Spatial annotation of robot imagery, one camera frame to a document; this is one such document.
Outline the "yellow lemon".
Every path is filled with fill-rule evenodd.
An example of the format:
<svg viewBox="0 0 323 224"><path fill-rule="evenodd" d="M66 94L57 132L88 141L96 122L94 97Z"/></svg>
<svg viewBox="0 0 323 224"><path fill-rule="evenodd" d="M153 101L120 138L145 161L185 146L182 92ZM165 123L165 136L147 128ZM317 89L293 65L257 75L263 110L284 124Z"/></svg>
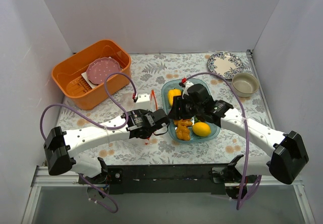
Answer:
<svg viewBox="0 0 323 224"><path fill-rule="evenodd" d="M195 135L200 137L207 137L211 133L211 128L207 123L197 122L192 126Z"/></svg>

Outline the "orange ginger root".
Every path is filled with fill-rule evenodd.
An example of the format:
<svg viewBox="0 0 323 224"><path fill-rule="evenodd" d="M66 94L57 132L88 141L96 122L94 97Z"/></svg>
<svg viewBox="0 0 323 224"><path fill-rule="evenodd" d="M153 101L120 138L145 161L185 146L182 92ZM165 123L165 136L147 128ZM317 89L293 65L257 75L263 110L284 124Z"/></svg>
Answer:
<svg viewBox="0 0 323 224"><path fill-rule="evenodd" d="M186 120L174 120L174 124L176 128L176 136L179 140L189 141L190 138L190 130L188 127L191 127L193 123L190 119Z"/></svg>

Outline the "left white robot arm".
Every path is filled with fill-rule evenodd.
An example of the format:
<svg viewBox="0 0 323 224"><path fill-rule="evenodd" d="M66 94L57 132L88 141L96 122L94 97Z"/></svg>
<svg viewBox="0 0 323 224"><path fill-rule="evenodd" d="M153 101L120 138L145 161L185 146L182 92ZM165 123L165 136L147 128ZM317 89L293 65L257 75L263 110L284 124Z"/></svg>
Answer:
<svg viewBox="0 0 323 224"><path fill-rule="evenodd" d="M102 123L101 127L66 131L55 127L44 143L48 173L58 176L73 171L101 184L107 179L107 166L102 159L86 155L86 150L115 141L148 139L169 123L163 109L154 112L135 109Z"/></svg>

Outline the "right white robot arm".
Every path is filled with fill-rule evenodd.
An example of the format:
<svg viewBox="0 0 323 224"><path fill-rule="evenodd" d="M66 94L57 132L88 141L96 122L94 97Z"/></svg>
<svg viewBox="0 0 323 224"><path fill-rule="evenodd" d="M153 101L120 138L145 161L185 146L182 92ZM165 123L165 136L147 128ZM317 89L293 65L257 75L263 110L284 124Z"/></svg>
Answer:
<svg viewBox="0 0 323 224"><path fill-rule="evenodd" d="M303 139L295 131L284 133L247 119L231 104L213 100L206 87L190 81L179 84L184 91L175 96L168 117L186 120L198 117L220 128L232 131L261 148L266 155L249 158L235 157L228 164L228 175L240 182L249 175L273 176L291 184L309 161ZM244 162L248 161L247 171Z"/></svg>

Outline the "clear zip top bag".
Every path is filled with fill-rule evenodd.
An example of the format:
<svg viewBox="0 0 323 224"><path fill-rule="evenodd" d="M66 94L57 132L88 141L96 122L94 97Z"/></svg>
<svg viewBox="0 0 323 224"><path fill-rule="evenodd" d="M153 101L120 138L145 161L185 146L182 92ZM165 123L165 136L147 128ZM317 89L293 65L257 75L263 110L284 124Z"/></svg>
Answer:
<svg viewBox="0 0 323 224"><path fill-rule="evenodd" d="M155 92L152 89L150 93L146 93L144 98L148 98L149 97L149 105L150 107L148 107L148 103L145 104L145 110L150 110L152 112L156 111L158 109L158 105L157 105L157 100L156 100L156 96L155 96Z"/></svg>

